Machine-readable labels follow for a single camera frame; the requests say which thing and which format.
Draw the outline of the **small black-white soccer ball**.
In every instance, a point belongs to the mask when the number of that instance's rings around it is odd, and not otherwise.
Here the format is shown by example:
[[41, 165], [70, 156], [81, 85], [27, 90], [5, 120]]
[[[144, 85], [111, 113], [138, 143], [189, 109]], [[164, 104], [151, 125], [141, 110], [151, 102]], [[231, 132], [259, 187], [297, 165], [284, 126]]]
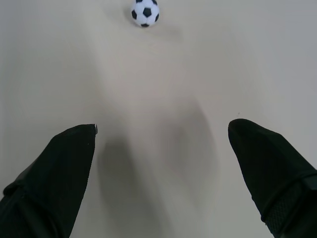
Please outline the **small black-white soccer ball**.
[[159, 6], [156, 0], [134, 0], [131, 16], [135, 24], [147, 28], [159, 19]]

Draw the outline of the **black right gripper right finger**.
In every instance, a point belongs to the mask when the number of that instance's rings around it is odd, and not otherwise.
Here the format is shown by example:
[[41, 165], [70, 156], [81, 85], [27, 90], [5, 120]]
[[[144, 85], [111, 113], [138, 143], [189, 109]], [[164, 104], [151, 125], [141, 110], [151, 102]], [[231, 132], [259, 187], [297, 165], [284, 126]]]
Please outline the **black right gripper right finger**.
[[317, 238], [317, 169], [281, 134], [250, 120], [231, 121], [228, 138], [274, 238]]

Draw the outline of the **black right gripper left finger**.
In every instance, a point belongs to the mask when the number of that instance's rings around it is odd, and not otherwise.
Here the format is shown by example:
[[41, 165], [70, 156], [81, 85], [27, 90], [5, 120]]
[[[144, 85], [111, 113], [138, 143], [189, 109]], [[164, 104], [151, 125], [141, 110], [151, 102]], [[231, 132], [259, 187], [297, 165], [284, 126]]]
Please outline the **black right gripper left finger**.
[[69, 238], [92, 165], [95, 124], [54, 136], [39, 157], [3, 190], [0, 238]]

